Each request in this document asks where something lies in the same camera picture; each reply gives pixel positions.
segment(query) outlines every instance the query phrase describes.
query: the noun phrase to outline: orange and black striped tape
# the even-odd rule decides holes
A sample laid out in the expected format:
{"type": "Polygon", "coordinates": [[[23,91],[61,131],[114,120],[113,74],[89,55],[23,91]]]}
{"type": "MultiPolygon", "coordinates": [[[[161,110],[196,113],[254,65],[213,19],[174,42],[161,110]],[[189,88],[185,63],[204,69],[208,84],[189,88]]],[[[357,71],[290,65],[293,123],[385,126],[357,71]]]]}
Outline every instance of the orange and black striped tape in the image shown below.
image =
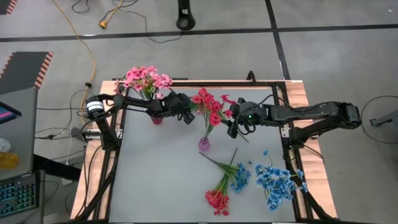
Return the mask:
{"type": "Polygon", "coordinates": [[[11,58],[12,58],[13,55],[14,55],[14,53],[11,53],[10,57],[8,57],[8,60],[7,60],[6,64],[4,65],[4,67],[2,68],[2,71],[1,71],[1,73],[0,73],[0,78],[1,78],[2,74],[4,73],[4,71],[6,70],[7,65],[8,65],[8,63],[10,62],[10,60],[11,60],[11,58]]]}
{"type": "Polygon", "coordinates": [[[37,89],[39,89],[43,84],[44,76],[45,76],[45,73],[47,72],[47,69],[49,69],[53,54],[54,54],[53,52],[49,52],[49,53],[47,53],[47,55],[44,58],[42,67],[40,68],[39,75],[37,76],[36,82],[35,82],[35,87],[37,89]]]}
{"type": "Polygon", "coordinates": [[[10,1],[10,4],[8,5],[7,12],[6,12],[7,15],[10,15],[13,12],[16,4],[17,4],[17,0],[10,1]]]}

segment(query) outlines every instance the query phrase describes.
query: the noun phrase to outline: wooden table edge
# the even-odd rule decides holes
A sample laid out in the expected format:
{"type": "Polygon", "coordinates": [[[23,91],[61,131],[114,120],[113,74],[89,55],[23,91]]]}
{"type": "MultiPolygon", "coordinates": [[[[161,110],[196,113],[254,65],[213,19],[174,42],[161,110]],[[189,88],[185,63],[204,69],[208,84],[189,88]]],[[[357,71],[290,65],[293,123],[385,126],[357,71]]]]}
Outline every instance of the wooden table edge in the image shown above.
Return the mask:
{"type": "MultiPolygon", "coordinates": [[[[175,80],[174,83],[199,83],[199,82],[252,82],[250,80],[175,80]]],[[[286,90],[287,90],[287,96],[289,99],[289,103],[291,106],[298,107],[298,106],[308,106],[308,100],[307,100],[307,95],[305,93],[305,88],[303,81],[301,80],[258,80],[258,82],[285,82],[286,84],[286,90]]],[[[113,89],[114,89],[114,81],[103,81],[102,86],[101,86],[101,93],[106,93],[106,94],[113,94],[113,89]]],[[[312,120],[307,120],[307,121],[295,121],[294,125],[297,127],[305,127],[312,124],[312,120]]],[[[308,146],[311,148],[315,149],[320,153],[320,147],[319,143],[317,140],[308,140],[306,142],[308,146]]],[[[88,170],[88,163],[90,162],[91,157],[93,156],[93,153],[95,149],[100,145],[100,140],[92,140],[88,143],[87,149],[86,149],[86,170],[88,170]]],[[[331,196],[331,191],[330,191],[330,186],[328,183],[328,179],[326,176],[326,170],[325,166],[322,163],[322,160],[317,157],[316,155],[312,154],[309,151],[304,151],[301,149],[300,155],[302,158],[302,164],[303,164],[303,171],[307,180],[307,185],[309,191],[312,193],[314,196],[315,200],[322,206],[322,208],[327,212],[327,214],[336,217],[336,210],[335,206],[333,203],[333,198],[331,196]]],[[[89,190],[88,190],[88,200],[87,204],[90,202],[92,197],[95,195],[97,189],[98,189],[98,184],[100,181],[100,173],[102,170],[102,164],[104,160],[104,151],[99,150],[96,153],[96,157],[93,159],[93,165],[91,168],[91,173],[90,173],[90,185],[89,185],[89,190]]],[[[110,168],[113,164],[113,159],[110,159],[110,163],[108,166],[108,172],[110,171],[110,168]]],[[[76,191],[76,196],[75,196],[75,201],[73,203],[73,208],[71,212],[70,218],[73,219],[76,217],[77,212],[79,211],[81,205],[83,204],[84,198],[85,198],[85,183],[84,183],[84,172],[82,170],[81,175],[80,175],[80,180],[78,184],[78,188],[76,191]]],[[[107,202],[108,202],[108,195],[109,195],[109,188],[108,190],[104,193],[103,195],[103,202],[101,203],[100,211],[99,211],[99,218],[104,218],[105,213],[106,213],[106,207],[107,207],[107,202]]],[[[305,212],[305,204],[303,200],[303,195],[302,193],[298,190],[297,191],[297,196],[298,196],[298,205],[300,209],[300,214],[302,218],[307,218],[307,214],[305,212]]]]}

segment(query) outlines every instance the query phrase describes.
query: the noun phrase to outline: glass vase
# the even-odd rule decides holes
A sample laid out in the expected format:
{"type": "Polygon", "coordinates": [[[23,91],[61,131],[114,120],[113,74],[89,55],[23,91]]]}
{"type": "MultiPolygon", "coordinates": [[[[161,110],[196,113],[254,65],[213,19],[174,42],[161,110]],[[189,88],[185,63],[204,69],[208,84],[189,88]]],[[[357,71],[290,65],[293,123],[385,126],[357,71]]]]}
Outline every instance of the glass vase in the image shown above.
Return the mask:
{"type": "Polygon", "coordinates": [[[207,137],[202,137],[198,143],[199,150],[205,152],[210,149],[210,142],[207,137]]]}
{"type": "Polygon", "coordinates": [[[155,124],[155,125],[161,124],[163,121],[163,118],[150,117],[150,119],[152,120],[153,124],[155,124]]]}

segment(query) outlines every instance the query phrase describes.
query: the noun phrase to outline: yellow object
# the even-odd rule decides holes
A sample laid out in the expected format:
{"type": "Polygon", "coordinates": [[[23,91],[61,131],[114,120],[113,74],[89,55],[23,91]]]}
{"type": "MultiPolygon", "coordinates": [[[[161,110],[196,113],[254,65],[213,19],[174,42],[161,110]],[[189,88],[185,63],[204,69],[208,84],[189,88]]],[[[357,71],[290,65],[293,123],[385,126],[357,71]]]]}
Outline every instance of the yellow object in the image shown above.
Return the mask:
{"type": "Polygon", "coordinates": [[[99,22],[98,25],[102,28],[102,29],[106,29],[106,25],[108,24],[108,21],[111,20],[113,14],[120,8],[120,6],[122,6],[123,4],[123,0],[120,0],[119,5],[116,7],[116,9],[114,9],[111,13],[111,15],[109,16],[109,18],[107,20],[105,20],[104,22],[99,22]]]}
{"type": "Polygon", "coordinates": [[[0,152],[0,169],[12,169],[19,163],[19,156],[12,152],[0,152]]]}
{"type": "MultiPolygon", "coordinates": [[[[91,84],[91,82],[93,81],[93,79],[94,79],[94,77],[95,77],[95,72],[96,72],[96,62],[95,62],[94,55],[93,55],[92,51],[90,50],[90,48],[87,46],[87,44],[86,44],[83,40],[80,39],[80,37],[79,37],[79,35],[77,34],[77,32],[76,32],[75,28],[73,27],[72,23],[70,22],[70,20],[68,19],[68,17],[65,15],[65,13],[63,13],[63,11],[62,11],[62,9],[60,8],[60,6],[55,2],[55,0],[51,0],[51,1],[55,4],[55,6],[58,8],[58,10],[63,14],[63,16],[65,17],[65,19],[68,21],[70,27],[72,28],[73,33],[75,33],[76,39],[78,39],[82,44],[84,44],[84,46],[87,48],[88,52],[90,53],[91,58],[93,59],[93,73],[91,74],[91,77],[90,77],[90,80],[89,80],[89,83],[91,84]]],[[[83,98],[81,99],[81,103],[80,103],[80,114],[83,114],[83,107],[84,107],[84,102],[85,102],[85,98],[86,98],[86,95],[87,95],[87,90],[88,90],[88,86],[86,86],[85,92],[84,92],[84,94],[83,94],[83,98]]],[[[84,119],[83,119],[82,116],[80,117],[80,121],[81,121],[82,124],[85,124],[85,121],[84,121],[84,119]]]]}

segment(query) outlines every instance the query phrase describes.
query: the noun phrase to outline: yellow cable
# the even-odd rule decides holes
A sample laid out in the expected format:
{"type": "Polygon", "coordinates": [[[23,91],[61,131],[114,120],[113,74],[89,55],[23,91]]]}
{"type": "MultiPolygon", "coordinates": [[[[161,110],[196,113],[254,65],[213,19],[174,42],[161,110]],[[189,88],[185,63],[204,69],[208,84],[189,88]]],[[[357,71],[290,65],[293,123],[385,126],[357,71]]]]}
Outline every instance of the yellow cable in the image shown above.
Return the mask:
{"type": "Polygon", "coordinates": [[[123,0],[120,0],[120,4],[116,7],[116,9],[114,9],[111,13],[111,15],[109,16],[109,18],[107,20],[105,20],[104,22],[99,22],[98,25],[102,28],[105,29],[106,25],[108,23],[108,21],[112,18],[113,14],[120,8],[120,6],[122,6],[123,4],[123,0]]]}
{"type": "MultiPolygon", "coordinates": [[[[51,0],[51,1],[55,4],[55,6],[58,8],[58,10],[63,14],[63,16],[65,17],[65,19],[68,21],[70,27],[72,28],[73,32],[75,33],[76,39],[78,39],[82,44],[85,45],[85,47],[87,48],[88,52],[89,52],[90,55],[91,55],[91,58],[93,59],[93,73],[91,74],[91,77],[90,77],[90,80],[89,80],[89,83],[91,84],[91,82],[94,80],[95,72],[96,72],[96,62],[95,62],[94,55],[93,55],[92,51],[90,50],[90,48],[87,46],[87,44],[86,44],[83,40],[80,39],[80,37],[79,37],[79,35],[77,34],[77,32],[76,32],[75,28],[73,27],[72,23],[71,23],[70,20],[68,19],[67,15],[65,15],[65,13],[62,11],[62,9],[60,8],[60,6],[55,2],[55,0],[51,0]]],[[[83,112],[83,107],[84,107],[85,98],[86,98],[86,95],[87,95],[87,90],[88,90],[88,86],[86,86],[86,90],[84,91],[83,98],[81,99],[81,103],[80,103],[80,114],[83,114],[82,112],[83,112]]],[[[84,119],[83,119],[82,116],[80,117],[80,121],[81,121],[82,124],[85,124],[85,121],[84,121],[84,119]]]]}

